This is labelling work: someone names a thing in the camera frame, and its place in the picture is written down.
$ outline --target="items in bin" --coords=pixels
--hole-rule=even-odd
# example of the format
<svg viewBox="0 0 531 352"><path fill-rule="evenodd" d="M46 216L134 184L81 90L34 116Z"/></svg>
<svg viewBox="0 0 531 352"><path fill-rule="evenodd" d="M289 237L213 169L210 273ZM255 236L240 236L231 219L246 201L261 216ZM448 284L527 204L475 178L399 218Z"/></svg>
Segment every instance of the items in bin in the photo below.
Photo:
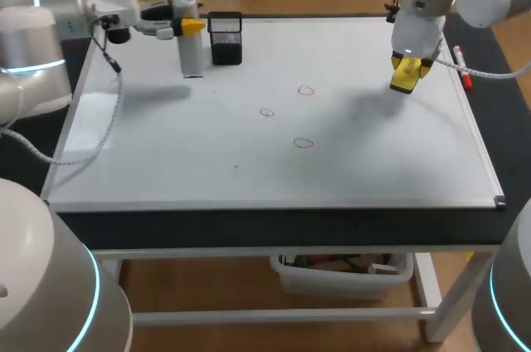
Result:
<svg viewBox="0 0 531 352"><path fill-rule="evenodd" d="M328 262L330 259L332 259L331 262L334 262L335 257L343 258L345 256L312 256L311 258L305 259L314 264L315 261ZM363 257L362 259L368 258L368 256L357 256L356 258L358 257ZM278 255L270 257L270 264L273 270L279 274L282 290L289 294L333 296L358 300L381 300L386 297L387 293L394 286L407 283L412 278L413 255L391 254L388 259L385 254L377 257L380 257L380 262L386 262L385 266L394 266L397 269L396 274L381 273L378 270L378 266L376 274L315 270L311 267L293 266L297 257L290 257L288 259L288 257ZM337 262L344 264L341 259L337 260ZM370 265L376 266L383 264L374 263L373 261Z"/></svg>
<svg viewBox="0 0 531 352"><path fill-rule="evenodd" d="M325 254L297 255L287 266L314 269L316 271L341 271L347 273L397 273L397 268L388 265L391 254Z"/></svg>
<svg viewBox="0 0 531 352"><path fill-rule="evenodd" d="M241 13L210 12L207 29L210 34L212 64L237 66L242 61Z"/></svg>

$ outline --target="black base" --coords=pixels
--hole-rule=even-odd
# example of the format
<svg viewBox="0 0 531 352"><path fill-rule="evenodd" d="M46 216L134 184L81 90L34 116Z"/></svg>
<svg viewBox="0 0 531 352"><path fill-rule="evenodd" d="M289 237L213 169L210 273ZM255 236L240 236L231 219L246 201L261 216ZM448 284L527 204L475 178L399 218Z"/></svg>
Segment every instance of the black base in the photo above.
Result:
<svg viewBox="0 0 531 352"><path fill-rule="evenodd" d="M242 57L241 43L217 43L212 45L214 66L238 66Z"/></svg>

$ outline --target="plastic bin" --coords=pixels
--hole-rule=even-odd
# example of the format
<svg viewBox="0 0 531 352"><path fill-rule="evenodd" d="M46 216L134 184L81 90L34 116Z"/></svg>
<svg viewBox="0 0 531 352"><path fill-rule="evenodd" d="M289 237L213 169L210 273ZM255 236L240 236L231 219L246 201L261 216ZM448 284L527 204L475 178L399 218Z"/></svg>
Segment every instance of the plastic bin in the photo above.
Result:
<svg viewBox="0 0 531 352"><path fill-rule="evenodd" d="M389 264L398 268L396 275L318 271L286 266L283 261L282 255L270 257L271 267L280 275L282 289L289 294L381 300L394 286L408 282L413 275L412 254L391 255Z"/></svg>

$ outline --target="table leg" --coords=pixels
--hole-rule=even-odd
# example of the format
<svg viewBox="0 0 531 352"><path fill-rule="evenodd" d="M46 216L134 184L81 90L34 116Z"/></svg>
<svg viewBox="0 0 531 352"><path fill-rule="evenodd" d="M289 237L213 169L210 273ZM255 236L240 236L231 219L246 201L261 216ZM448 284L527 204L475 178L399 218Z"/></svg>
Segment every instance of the table leg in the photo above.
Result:
<svg viewBox="0 0 531 352"><path fill-rule="evenodd" d="M118 282L119 273L122 270L122 260L121 259L104 259L101 261L101 265L105 270L113 277L113 279Z"/></svg>
<svg viewBox="0 0 531 352"><path fill-rule="evenodd" d="M494 254L477 252L437 307L433 320L426 323L428 342L442 342L470 309L475 292L487 275Z"/></svg>

